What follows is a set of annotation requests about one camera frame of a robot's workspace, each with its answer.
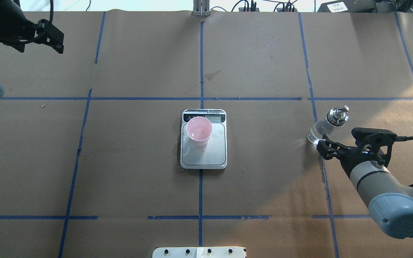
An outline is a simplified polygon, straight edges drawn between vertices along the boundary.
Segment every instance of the cable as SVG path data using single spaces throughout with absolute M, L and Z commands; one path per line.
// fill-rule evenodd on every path
M 17 41 L 17 40 L 3 39 L 3 38 L 0 37 L 0 43 L 9 44 L 9 45 L 10 44 L 25 45 L 25 44 L 28 44 L 28 43 L 35 42 L 35 41 L 37 41 L 38 39 L 42 38 L 43 36 L 45 36 L 47 34 L 47 31 L 49 30 L 49 27 L 50 27 L 53 19 L 54 19 L 54 0 L 51 0 L 51 14 L 50 14 L 50 17 L 49 17 L 49 23 L 44 28 L 44 31 L 41 34 L 39 34 L 35 38 L 29 39 L 27 41 Z
M 406 142 L 408 140 L 413 140 L 413 137 L 396 137 L 395 142 Z
M 215 7 L 211 8 L 211 10 L 213 10 L 214 8 L 221 8 L 221 9 L 227 11 L 226 9 L 224 9 L 223 7 L 220 7 L 220 6 L 215 6 Z
M 242 1 L 245 1 L 245 2 L 248 4 L 248 6 L 250 6 L 250 3 L 248 2 L 248 0 L 240 0 L 240 1 L 238 1 L 238 2 L 236 3 L 236 5 L 234 5 L 234 7 L 232 8 L 231 11 L 234 11 L 235 7 L 236 7 L 240 2 L 242 2 Z
M 276 5 L 275 8 L 274 8 L 274 11 L 277 10 L 277 7 L 278 7 L 279 5 L 281 5 L 281 4 L 283 4 L 283 7 L 285 7 L 285 3 L 282 3 L 282 2 L 277 3 L 277 5 Z

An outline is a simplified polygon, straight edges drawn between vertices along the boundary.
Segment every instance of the pink cup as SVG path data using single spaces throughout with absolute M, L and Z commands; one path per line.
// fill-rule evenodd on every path
M 203 146 L 208 143 L 213 126 L 211 122 L 203 116 L 196 116 L 187 123 L 187 135 L 195 146 Z

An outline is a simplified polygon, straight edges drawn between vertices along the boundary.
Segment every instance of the label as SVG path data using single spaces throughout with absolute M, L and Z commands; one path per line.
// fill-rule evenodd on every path
M 339 2 L 339 3 L 334 3 L 327 5 L 331 13 L 339 13 L 341 11 L 348 10 L 348 8 L 345 6 L 344 2 Z

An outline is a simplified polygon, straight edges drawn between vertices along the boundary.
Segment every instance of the digital kitchen scale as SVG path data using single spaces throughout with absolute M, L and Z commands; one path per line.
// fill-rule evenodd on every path
M 210 120 L 213 132 L 205 146 L 195 146 L 186 127 L 190 119 L 203 116 Z M 181 117 L 180 165 L 188 169 L 223 169 L 227 166 L 226 112 L 222 109 L 186 109 Z

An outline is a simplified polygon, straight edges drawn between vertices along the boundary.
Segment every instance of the bottle cap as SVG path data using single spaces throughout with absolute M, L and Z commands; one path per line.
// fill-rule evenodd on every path
M 347 106 L 335 107 L 329 110 L 327 119 L 334 126 L 342 126 L 348 121 L 348 110 Z

